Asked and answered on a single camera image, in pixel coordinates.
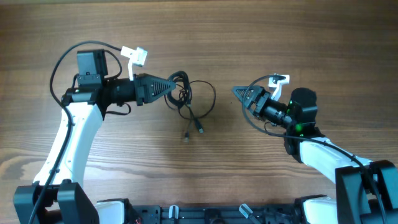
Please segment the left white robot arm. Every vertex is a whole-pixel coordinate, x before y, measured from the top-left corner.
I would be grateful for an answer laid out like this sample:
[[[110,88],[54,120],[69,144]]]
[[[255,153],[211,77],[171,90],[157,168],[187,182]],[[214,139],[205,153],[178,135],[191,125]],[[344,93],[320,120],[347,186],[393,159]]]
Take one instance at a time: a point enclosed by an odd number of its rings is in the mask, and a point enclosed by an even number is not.
[[[31,185],[19,186],[13,204],[21,223],[143,223],[128,199],[93,204],[83,190],[88,154],[112,104],[152,103],[175,89],[146,73],[110,77],[106,49],[77,53],[78,73],[57,103],[62,120],[49,156]]]

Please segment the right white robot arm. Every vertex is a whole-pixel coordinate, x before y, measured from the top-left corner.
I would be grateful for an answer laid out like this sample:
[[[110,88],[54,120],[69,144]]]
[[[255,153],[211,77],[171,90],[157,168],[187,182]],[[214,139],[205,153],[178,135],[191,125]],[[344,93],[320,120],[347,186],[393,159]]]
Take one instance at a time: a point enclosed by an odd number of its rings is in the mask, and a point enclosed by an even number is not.
[[[336,199],[314,195],[296,201],[301,223],[397,223],[397,167],[371,161],[334,145],[316,127],[317,96],[296,88],[288,104],[263,87],[234,86],[244,114],[284,128],[285,150],[299,163],[331,180]]]

